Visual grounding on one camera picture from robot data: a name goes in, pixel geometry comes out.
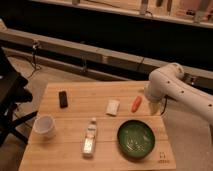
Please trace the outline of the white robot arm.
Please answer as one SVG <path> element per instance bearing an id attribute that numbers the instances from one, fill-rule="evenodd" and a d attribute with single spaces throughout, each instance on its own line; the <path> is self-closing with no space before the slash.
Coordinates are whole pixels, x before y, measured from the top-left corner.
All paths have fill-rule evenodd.
<path id="1" fill-rule="evenodd" d="M 213 126 L 213 95 L 198 90 L 182 81 L 184 69 L 178 63 L 170 63 L 153 70 L 144 88 L 145 97 L 158 103 L 165 95 L 183 103 Z"/>

